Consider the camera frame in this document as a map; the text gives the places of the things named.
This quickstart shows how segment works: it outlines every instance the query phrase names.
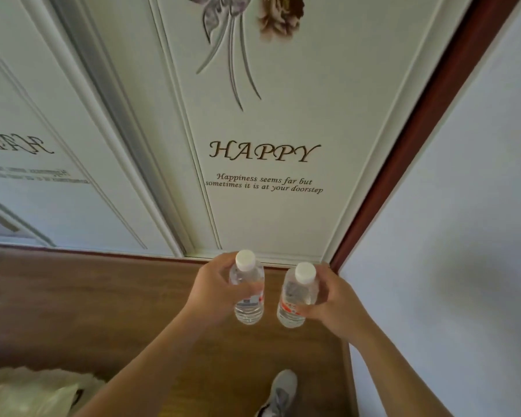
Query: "wooden trim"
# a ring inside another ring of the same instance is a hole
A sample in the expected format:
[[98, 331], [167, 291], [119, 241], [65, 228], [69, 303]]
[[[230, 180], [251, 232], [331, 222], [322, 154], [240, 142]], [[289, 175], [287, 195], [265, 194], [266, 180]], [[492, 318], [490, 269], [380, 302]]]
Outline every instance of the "wooden trim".
[[331, 260], [338, 271], [519, 0], [473, 0]]
[[[46, 246], [21, 246], [21, 245], [3, 245], [0, 244], [0, 250], [29, 250], [37, 252], [50, 252], [50, 253], [67, 253], [70, 255], [86, 255], [86, 256], [103, 256], [110, 257], [112, 259], [138, 259], [146, 261], [156, 262], [179, 262], [183, 264], [197, 264], [204, 265], [212, 259], [186, 259], [180, 257], [155, 257], [155, 256], [143, 256], [131, 253], [109, 253], [109, 252], [92, 252], [92, 251], [81, 251], [81, 250], [69, 250], [65, 248], [55, 248]], [[272, 271], [285, 271], [285, 267], [279, 266], [264, 266], [265, 269]]]
[[347, 395], [349, 397], [351, 415], [353, 417], [359, 417], [359, 407], [357, 407], [357, 393], [355, 391], [355, 381], [353, 380], [353, 366], [351, 364], [351, 353], [349, 352], [349, 343], [344, 340], [342, 340], [342, 357], [343, 367], [346, 373]]

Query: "brown floor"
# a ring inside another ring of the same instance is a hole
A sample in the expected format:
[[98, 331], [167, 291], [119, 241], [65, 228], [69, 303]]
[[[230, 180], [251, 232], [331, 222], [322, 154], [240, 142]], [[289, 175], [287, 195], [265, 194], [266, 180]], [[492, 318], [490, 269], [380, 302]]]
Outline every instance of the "brown floor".
[[[2, 250], [0, 367], [111, 378], [186, 301], [198, 265]], [[291, 415], [349, 415], [340, 341], [318, 322], [276, 319], [283, 271], [267, 271], [263, 319], [232, 316], [195, 346], [161, 416], [252, 416], [272, 378], [299, 376]]]

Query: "brown flower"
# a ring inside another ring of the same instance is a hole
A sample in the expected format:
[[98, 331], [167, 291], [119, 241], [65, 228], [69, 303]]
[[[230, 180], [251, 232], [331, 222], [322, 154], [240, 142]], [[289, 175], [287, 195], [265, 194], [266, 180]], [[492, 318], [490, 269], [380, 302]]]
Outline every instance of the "brown flower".
[[299, 29], [304, 7], [303, 0], [262, 0], [264, 16], [259, 19], [261, 33], [291, 37]]

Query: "person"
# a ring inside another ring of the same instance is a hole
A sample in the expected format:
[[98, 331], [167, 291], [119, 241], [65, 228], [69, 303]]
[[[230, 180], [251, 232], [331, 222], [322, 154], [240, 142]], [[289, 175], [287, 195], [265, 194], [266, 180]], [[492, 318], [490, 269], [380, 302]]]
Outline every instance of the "person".
[[[231, 285], [222, 276], [236, 260], [223, 253], [202, 266], [180, 313], [124, 369], [101, 389], [76, 417], [155, 417], [201, 334], [228, 317], [235, 304], [263, 290], [264, 282]], [[327, 264], [315, 265], [323, 301], [298, 307], [298, 313], [319, 320], [360, 353], [376, 385], [384, 409], [394, 416], [451, 416], [378, 325], [353, 288]], [[297, 388], [290, 370], [281, 372], [271, 396], [257, 417], [282, 417]]]

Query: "forearm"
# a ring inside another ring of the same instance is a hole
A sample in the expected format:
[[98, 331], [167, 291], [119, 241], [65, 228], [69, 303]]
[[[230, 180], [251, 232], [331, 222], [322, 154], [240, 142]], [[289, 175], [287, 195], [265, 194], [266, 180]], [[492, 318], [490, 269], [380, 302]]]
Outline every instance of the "forearm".
[[157, 416], [203, 330], [200, 319], [182, 310], [76, 417]]
[[366, 336], [357, 341], [356, 347], [367, 364], [389, 417], [451, 417], [449, 411], [375, 323]]

